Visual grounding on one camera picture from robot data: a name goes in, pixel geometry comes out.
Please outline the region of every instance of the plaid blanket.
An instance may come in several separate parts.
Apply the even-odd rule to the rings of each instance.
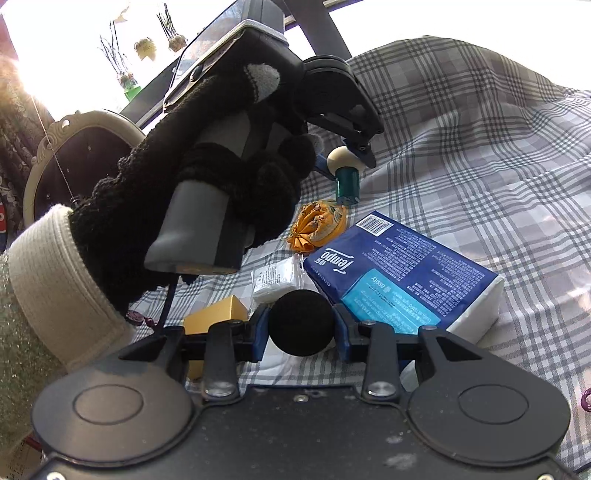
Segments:
[[[397,41],[350,65],[385,132],[372,141],[378,166],[362,174],[349,224],[378,209],[505,277],[499,320],[480,345],[561,389],[572,421],[559,457],[582,470],[591,462],[591,413],[579,404],[591,387],[591,92],[445,38]],[[313,131],[327,152],[341,144]],[[314,173],[302,203],[333,189]],[[251,271],[291,255],[286,237],[249,251],[240,273],[180,286],[170,322],[230,294],[248,305]],[[147,293],[133,308],[157,316],[164,297]],[[365,367],[334,351],[269,355],[270,367],[244,365],[241,386],[359,385]]]

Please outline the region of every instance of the tissue pack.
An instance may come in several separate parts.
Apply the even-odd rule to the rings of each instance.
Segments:
[[[374,211],[312,253],[304,269],[358,320],[398,333],[437,325],[476,343],[498,317],[504,280]]]

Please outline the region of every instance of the sleeve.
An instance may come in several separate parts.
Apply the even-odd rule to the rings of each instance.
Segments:
[[[134,334],[86,270],[70,211],[53,207],[0,255],[0,453],[30,432],[45,385]]]

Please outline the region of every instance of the black knit glove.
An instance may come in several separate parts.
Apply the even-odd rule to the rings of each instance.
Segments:
[[[101,180],[72,212],[70,226],[82,259],[118,311],[127,312],[144,292],[174,279],[146,270],[144,258],[182,180],[205,181],[226,192],[239,218],[254,225],[253,246],[289,225],[300,180],[314,166],[307,136],[288,138],[278,154],[261,151],[248,161],[217,144],[195,144],[206,127],[263,100],[279,81],[267,65],[247,65],[202,81],[119,161],[117,177]]]

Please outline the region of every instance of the black foam ball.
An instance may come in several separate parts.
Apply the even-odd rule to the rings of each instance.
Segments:
[[[335,319],[330,303],[311,290],[283,295],[269,312],[269,336],[285,353],[309,356],[331,341]]]

